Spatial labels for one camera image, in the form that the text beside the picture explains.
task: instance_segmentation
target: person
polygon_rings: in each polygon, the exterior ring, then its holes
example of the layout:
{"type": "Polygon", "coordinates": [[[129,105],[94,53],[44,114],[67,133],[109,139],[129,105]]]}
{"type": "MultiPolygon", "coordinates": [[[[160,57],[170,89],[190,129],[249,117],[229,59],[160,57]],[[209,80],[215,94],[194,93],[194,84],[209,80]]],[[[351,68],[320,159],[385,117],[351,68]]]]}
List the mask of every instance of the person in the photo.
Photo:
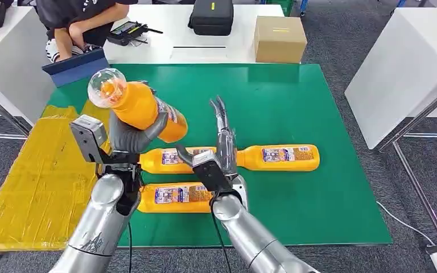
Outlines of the person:
{"type": "Polygon", "coordinates": [[[40,21],[48,28],[46,55],[62,61],[105,44],[113,22],[138,0],[37,0],[40,21]]]}

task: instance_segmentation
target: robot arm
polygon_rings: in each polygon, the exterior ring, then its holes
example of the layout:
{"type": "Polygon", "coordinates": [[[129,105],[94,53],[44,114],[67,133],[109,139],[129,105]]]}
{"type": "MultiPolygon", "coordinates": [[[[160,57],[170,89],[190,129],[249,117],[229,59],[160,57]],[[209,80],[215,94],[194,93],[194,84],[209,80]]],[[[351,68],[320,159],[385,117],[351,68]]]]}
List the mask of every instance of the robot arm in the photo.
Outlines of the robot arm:
{"type": "MultiPolygon", "coordinates": [[[[211,101],[217,117],[217,154],[207,151],[190,155],[177,146],[180,158],[192,166],[206,188],[214,193],[211,209],[228,233],[232,245],[247,267],[256,273],[318,272],[291,254],[248,212],[244,178],[237,173],[234,134],[228,125],[224,103],[211,101]]],[[[90,201],[76,230],[51,273],[105,272],[118,240],[140,202],[143,185],[139,155],[166,125],[167,114],[161,114],[145,131],[133,130],[111,118],[110,135],[115,150],[110,155],[100,149],[106,140],[103,124],[82,115],[71,123],[71,130],[88,162],[101,165],[90,201]]]]}
{"type": "Polygon", "coordinates": [[[106,141],[103,123],[82,115],[71,123],[71,131],[88,162],[101,166],[88,206],[51,273],[105,272],[118,245],[118,240],[132,213],[137,209],[143,185],[138,152],[155,139],[166,126],[166,113],[160,113],[155,123],[145,131],[132,130],[110,117],[110,134],[115,150],[108,155],[100,149],[106,141]]]}
{"type": "Polygon", "coordinates": [[[249,213],[246,184],[237,173],[237,148],[225,105],[218,96],[216,102],[211,100],[211,105],[217,117],[217,153],[206,151],[192,157],[183,146],[177,146],[177,151],[207,190],[214,193],[212,212],[227,231],[239,256],[255,273],[318,272],[288,251],[249,213]]]}

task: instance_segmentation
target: plastic bottle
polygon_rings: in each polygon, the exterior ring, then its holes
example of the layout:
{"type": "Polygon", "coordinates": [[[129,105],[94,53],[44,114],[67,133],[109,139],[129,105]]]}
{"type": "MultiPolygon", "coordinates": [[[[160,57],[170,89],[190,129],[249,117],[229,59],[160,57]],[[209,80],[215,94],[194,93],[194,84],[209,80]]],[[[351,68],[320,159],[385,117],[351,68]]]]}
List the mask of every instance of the plastic bottle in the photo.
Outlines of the plastic bottle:
{"type": "Polygon", "coordinates": [[[147,184],[138,210],[145,213],[210,212],[212,194],[200,182],[147,184]]]}
{"type": "MultiPolygon", "coordinates": [[[[204,150],[216,151],[215,147],[190,147],[191,154],[204,150]]],[[[143,170],[149,173],[192,173],[183,163],[176,149],[153,149],[140,155],[143,170]]],[[[319,166],[319,150],[310,144],[283,144],[250,146],[237,152],[237,165],[252,171],[313,171],[319,166]]]]}
{"type": "Polygon", "coordinates": [[[167,112],[167,126],[158,136],[166,143],[176,142],[187,134],[187,121],[178,110],[155,97],[146,84],[126,82],[117,69],[96,72],[88,84],[88,97],[96,106],[112,108],[120,120],[141,130],[152,125],[158,113],[167,112]]]}

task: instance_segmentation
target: cardboard box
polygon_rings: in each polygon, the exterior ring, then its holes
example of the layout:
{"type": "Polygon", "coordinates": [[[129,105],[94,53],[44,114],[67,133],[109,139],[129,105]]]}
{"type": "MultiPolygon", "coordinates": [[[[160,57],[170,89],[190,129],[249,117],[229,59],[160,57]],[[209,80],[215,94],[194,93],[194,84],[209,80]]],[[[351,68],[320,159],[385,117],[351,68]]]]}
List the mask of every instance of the cardboard box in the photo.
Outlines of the cardboard box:
{"type": "Polygon", "coordinates": [[[257,17],[254,34],[256,62],[299,63],[306,44],[306,34],[300,18],[257,17]]]}

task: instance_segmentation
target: green mat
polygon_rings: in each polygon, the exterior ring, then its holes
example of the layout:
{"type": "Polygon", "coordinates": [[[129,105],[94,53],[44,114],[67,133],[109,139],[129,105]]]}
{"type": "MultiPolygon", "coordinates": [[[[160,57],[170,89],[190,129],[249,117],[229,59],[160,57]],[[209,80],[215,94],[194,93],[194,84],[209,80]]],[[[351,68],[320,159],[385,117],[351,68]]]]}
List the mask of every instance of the green mat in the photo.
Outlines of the green mat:
{"type": "MultiPolygon", "coordinates": [[[[179,109],[189,130],[179,143],[214,146],[216,121],[208,104],[220,95],[239,149],[266,144],[314,144],[321,163],[312,172],[254,172],[250,212],[283,244],[392,243],[349,135],[318,65],[117,64],[127,80],[147,80],[157,96],[179,109]]],[[[50,104],[79,113],[88,80],[63,86],[50,104]]],[[[150,149],[172,147],[161,140],[150,149]]],[[[145,183],[197,181],[194,175],[151,175],[145,183]]],[[[134,246],[217,246],[210,214],[146,214],[131,219],[134,246]]],[[[230,244],[225,231],[222,237],[230,244]]],[[[119,241],[129,243],[127,231],[119,241]]]]}

